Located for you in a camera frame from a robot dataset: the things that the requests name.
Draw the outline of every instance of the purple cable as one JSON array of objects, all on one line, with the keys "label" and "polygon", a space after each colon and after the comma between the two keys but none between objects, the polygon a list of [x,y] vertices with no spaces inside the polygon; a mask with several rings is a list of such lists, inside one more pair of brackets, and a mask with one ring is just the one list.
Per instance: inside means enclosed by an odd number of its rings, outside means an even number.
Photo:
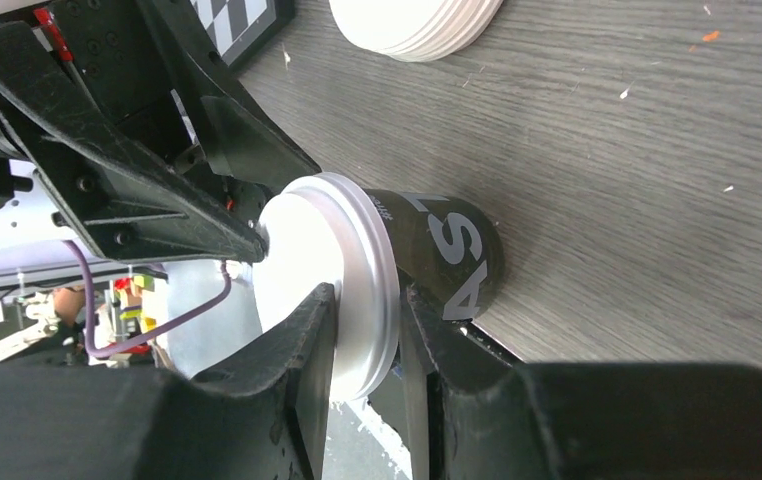
[{"label": "purple cable", "polygon": [[222,278],[225,279],[225,287],[222,289],[221,292],[219,292],[218,295],[202,303],[198,307],[178,317],[173,318],[172,320],[164,323],[163,325],[160,325],[154,328],[153,330],[149,330],[148,332],[143,333],[142,335],[137,335],[134,338],[129,338],[121,343],[110,345],[109,347],[96,348],[95,346],[95,285],[93,285],[92,283],[92,273],[90,273],[89,264],[87,263],[86,257],[84,257],[84,254],[83,252],[81,252],[81,249],[78,248],[77,245],[75,245],[75,242],[71,240],[65,240],[63,243],[65,243],[66,246],[69,247],[69,250],[72,251],[72,254],[75,255],[75,259],[78,261],[78,265],[80,265],[81,267],[81,274],[84,277],[84,295],[86,295],[86,306],[84,308],[87,309],[87,316],[86,316],[87,324],[86,324],[86,328],[84,329],[84,340],[85,340],[84,347],[86,348],[87,353],[90,356],[95,358],[107,358],[111,355],[122,353],[125,350],[136,347],[137,345],[141,345],[149,340],[153,340],[157,336],[162,335],[168,332],[169,330],[172,330],[173,328],[177,327],[178,325],[186,323],[194,319],[195,317],[201,315],[202,313],[210,310],[216,305],[219,305],[231,293],[231,276],[228,275],[228,270],[225,267],[225,262],[222,262],[220,269],[222,271]]}]

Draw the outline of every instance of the purple wire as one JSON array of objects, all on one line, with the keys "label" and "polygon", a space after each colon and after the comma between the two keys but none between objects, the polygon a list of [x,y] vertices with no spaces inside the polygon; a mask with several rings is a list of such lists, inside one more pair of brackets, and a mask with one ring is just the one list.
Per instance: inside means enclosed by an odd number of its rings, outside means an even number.
[{"label": "purple wire", "polygon": [[89,264],[87,263],[86,257],[84,257],[84,254],[83,252],[81,252],[81,249],[78,248],[77,245],[75,245],[75,242],[71,240],[65,240],[63,243],[65,243],[66,246],[69,247],[69,250],[72,251],[72,254],[75,255],[75,259],[78,261],[78,265],[80,265],[81,267],[81,274],[84,277],[84,295],[86,295],[86,306],[84,308],[87,309],[87,315],[86,315],[87,324],[86,324],[86,328],[84,329],[84,343],[85,343],[84,347],[86,348],[87,353],[90,356],[95,358],[107,358],[111,355],[122,353],[125,350],[136,347],[137,345],[142,345],[143,343],[149,340],[153,340],[157,336],[162,335],[168,332],[169,330],[172,330],[173,328],[177,327],[178,325],[186,323],[194,319],[195,317],[201,315],[202,313],[210,310],[216,305],[219,305],[231,293],[231,276],[228,275],[228,270],[225,267],[225,262],[222,262],[220,269],[222,271],[222,278],[225,279],[225,287],[222,289],[221,292],[219,292],[218,295],[202,303],[198,307],[195,307],[192,310],[184,314],[181,314],[180,316],[175,317],[172,320],[164,323],[163,325],[160,325],[154,328],[153,330],[149,330],[146,333],[137,335],[134,338],[129,338],[115,345],[110,345],[109,347],[96,348],[95,346],[95,285],[93,285],[92,283],[92,273],[90,273]]}]

